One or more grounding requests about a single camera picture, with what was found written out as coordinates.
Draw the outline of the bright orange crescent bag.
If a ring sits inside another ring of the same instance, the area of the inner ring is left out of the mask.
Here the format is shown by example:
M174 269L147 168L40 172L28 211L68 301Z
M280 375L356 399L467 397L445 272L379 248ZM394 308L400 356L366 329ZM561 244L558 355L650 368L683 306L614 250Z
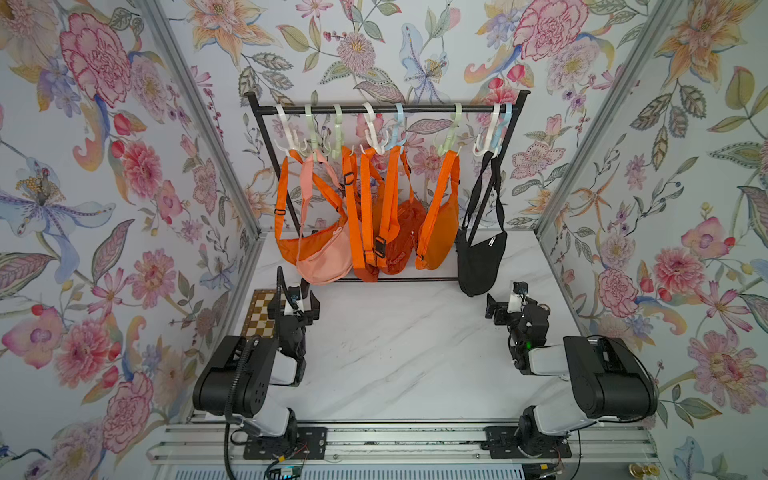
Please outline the bright orange crescent bag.
M432 203L419 230L415 267L436 270L454 245L459 229L460 157L449 150L443 159Z

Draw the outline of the dark orange zip bag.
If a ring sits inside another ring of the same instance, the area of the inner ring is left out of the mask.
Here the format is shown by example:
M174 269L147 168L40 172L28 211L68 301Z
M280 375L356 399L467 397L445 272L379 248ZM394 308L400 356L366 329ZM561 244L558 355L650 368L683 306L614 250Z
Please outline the dark orange zip bag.
M405 200L399 199L400 168L406 177L408 196ZM417 233L426 219L426 209L413 191L410 172L403 148L395 146L389 155L374 250L378 268L387 275L405 269L415 249Z

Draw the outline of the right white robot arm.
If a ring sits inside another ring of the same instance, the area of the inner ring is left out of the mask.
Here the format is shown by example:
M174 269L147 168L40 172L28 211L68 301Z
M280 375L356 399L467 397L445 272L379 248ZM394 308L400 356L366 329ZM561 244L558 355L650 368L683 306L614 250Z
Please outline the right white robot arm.
M566 456L568 437L599 422L635 423L658 407L658 389L623 340L601 335L565 336L548 344L551 309L512 284L507 301L486 296L485 317L507 330L513 366L523 375L557 377L569 387L526 407L513 433L488 428L490 449L515 449L523 457Z

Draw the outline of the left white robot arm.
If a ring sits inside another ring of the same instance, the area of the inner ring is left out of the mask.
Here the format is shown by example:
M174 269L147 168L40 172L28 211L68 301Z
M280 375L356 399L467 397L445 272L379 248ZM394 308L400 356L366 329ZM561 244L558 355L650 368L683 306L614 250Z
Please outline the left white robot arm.
M290 287L283 269L266 304L270 335L228 335L217 346L192 394L193 406L236 427L246 442L269 454L299 446L296 415L268 397L271 386L296 386L306 370L306 330L319 318L320 302L306 281Z

